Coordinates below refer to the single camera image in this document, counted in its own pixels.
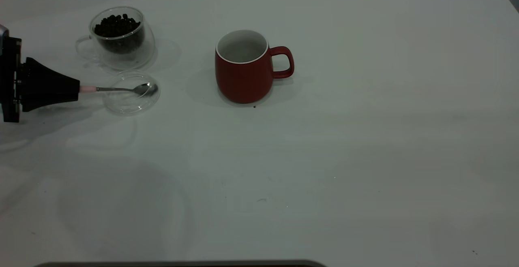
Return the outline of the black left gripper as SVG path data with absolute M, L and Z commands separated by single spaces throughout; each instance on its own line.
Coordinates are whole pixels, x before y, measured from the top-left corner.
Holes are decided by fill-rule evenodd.
M 0 102 L 4 122 L 20 121 L 20 103 L 16 92 L 17 71 L 21 66 L 21 39 L 2 36 L 0 57 Z M 21 94 L 23 112 L 57 103 L 75 102 L 79 99 L 80 81 L 58 73 L 34 58 L 26 58 L 22 69 L 22 86 L 25 90 L 76 90 L 68 93 L 34 93 Z

